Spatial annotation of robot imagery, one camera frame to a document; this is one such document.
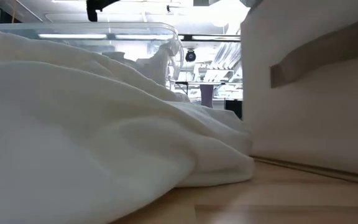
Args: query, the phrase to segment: ceiling light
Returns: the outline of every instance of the ceiling light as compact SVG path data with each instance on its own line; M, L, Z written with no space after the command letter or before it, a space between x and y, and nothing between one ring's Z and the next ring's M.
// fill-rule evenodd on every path
M229 36L225 37L224 35L194 35L193 40L226 40L226 41L240 41L240 37Z
M39 34L44 39L106 39L106 34Z
M178 85L241 85L242 83L227 83L227 82L186 82L175 81Z
M173 38L173 35L130 35L130 34L118 34L117 39L131 39L131 40L168 40Z

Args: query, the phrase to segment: wooden surface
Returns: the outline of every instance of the wooden surface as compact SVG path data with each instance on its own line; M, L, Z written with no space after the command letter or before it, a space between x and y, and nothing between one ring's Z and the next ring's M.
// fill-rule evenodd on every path
M114 224L357 223L358 184L256 163L251 181L174 189Z

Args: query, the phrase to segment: white cloth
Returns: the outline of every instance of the white cloth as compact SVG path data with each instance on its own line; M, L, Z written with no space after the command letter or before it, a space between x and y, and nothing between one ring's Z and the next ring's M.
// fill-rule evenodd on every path
M0 33L0 223L105 224L168 190L250 179L233 112L103 55Z

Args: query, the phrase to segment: dome camera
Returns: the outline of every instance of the dome camera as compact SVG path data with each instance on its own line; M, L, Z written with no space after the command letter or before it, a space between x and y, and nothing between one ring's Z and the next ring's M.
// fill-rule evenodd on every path
M196 53L194 53L194 50L188 50L185 59L187 62L194 62L196 60Z

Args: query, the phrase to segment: purple object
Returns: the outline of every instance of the purple object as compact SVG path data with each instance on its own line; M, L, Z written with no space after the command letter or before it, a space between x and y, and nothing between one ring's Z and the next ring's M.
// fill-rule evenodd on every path
M200 85L201 105L212 108L214 85Z

